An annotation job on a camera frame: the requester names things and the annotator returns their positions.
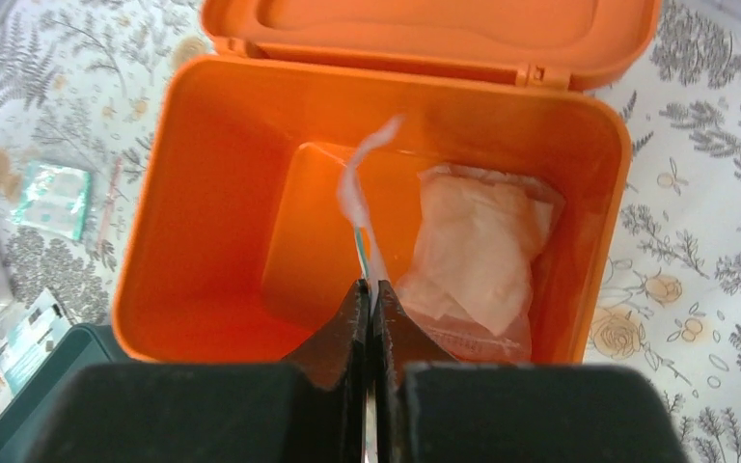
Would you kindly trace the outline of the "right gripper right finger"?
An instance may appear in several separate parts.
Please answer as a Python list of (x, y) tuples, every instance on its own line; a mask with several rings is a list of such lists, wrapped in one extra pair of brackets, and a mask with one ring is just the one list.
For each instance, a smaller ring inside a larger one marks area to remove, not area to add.
[(375, 291), (379, 462), (683, 462), (658, 394), (630, 368), (461, 362)]

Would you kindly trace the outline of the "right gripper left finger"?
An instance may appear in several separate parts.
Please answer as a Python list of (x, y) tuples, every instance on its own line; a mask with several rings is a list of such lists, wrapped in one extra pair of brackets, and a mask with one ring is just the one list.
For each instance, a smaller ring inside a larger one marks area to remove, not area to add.
[(65, 385), (33, 462), (359, 462), (369, 289), (282, 360), (93, 365)]

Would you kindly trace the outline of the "gauze pads clear bag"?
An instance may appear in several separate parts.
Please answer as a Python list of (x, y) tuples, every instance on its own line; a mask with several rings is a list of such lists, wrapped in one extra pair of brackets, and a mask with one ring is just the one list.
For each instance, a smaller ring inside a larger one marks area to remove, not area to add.
[(395, 287), (406, 314), (462, 360), (529, 360), (533, 265), (563, 196), (534, 177), (454, 164), (420, 181), (422, 222)]

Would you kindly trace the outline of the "thin white teal packet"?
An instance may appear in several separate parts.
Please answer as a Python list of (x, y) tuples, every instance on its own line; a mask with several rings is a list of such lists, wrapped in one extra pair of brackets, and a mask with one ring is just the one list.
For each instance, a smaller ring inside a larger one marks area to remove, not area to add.
[(358, 168), (373, 150), (392, 142), (403, 121), (403, 115), (395, 115), (368, 135), (345, 162), (338, 180), (339, 208), (353, 229), (362, 276), (369, 287), (372, 311), (380, 295), (380, 282), (388, 279), (388, 272), (371, 224), (370, 208), (361, 187)]

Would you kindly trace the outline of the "gloves packet clear bag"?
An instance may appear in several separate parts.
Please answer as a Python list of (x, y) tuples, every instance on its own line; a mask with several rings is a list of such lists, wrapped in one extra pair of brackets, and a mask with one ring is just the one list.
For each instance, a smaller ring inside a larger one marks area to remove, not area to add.
[(31, 161), (21, 181), (13, 221), (72, 241), (80, 241), (91, 210), (90, 172)]

